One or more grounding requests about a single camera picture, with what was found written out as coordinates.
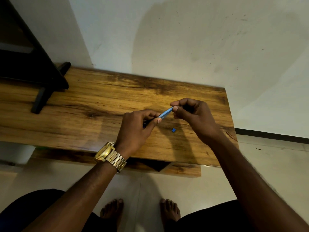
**forearm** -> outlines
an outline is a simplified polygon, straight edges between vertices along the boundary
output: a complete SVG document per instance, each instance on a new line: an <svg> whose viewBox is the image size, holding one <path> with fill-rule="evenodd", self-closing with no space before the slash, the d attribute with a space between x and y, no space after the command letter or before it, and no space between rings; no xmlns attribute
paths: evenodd
<svg viewBox="0 0 309 232"><path fill-rule="evenodd" d="M307 223L261 178L224 134L208 142L235 195L261 231L308 231Z"/></svg>
<svg viewBox="0 0 309 232"><path fill-rule="evenodd" d="M24 231L81 231L116 173L107 161L95 165Z"/></svg>

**person's right arm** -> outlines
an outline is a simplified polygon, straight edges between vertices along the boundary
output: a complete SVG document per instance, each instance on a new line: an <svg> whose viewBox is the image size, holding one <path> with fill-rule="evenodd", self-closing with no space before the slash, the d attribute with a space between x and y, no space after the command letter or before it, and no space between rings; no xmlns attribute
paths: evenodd
<svg viewBox="0 0 309 232"><path fill-rule="evenodd" d="M259 231L309 231L308 224L274 192L220 131L205 102L184 98L171 103L175 118L187 121L216 155L252 224Z"/></svg>

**bare foot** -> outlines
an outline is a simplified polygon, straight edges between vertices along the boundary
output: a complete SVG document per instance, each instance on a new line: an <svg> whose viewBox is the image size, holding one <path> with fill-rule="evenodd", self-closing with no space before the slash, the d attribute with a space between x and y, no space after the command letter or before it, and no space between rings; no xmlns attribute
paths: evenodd
<svg viewBox="0 0 309 232"><path fill-rule="evenodd" d="M123 199L114 199L112 202L109 202L105 205L104 208L102 208L100 217L103 219L115 219L118 229L123 212L123 206Z"/></svg>
<svg viewBox="0 0 309 232"><path fill-rule="evenodd" d="M177 207L177 204L169 199L160 200L160 211L163 228L165 228L168 220L178 221L180 219L180 210Z"/></svg>

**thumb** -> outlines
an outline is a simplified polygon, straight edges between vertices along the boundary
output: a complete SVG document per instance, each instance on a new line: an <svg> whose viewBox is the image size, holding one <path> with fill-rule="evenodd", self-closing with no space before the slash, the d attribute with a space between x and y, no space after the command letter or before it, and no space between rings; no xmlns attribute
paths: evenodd
<svg viewBox="0 0 309 232"><path fill-rule="evenodd" d="M145 128L145 132L147 133L148 136L150 136L152 130L154 127L156 127L157 124L159 124L162 121L162 118L154 118Z"/></svg>
<svg viewBox="0 0 309 232"><path fill-rule="evenodd" d="M190 120L190 118L191 118L191 116L192 116L191 113L189 113L188 111L186 111L185 109L183 109L183 108L180 107L180 106L174 106L174 107L173 107L173 112L174 112L174 114L175 114L178 118L183 119L183 120L185 120L185 121L187 121L187 122L189 122L189 120Z"/></svg>

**metal watch strap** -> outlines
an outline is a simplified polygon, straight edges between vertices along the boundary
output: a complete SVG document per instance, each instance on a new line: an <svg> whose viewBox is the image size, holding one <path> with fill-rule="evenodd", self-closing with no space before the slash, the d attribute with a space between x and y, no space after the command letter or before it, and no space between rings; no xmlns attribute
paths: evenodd
<svg viewBox="0 0 309 232"><path fill-rule="evenodd" d="M110 152L105 159L114 165L119 173L127 163L126 160L115 150Z"/></svg>

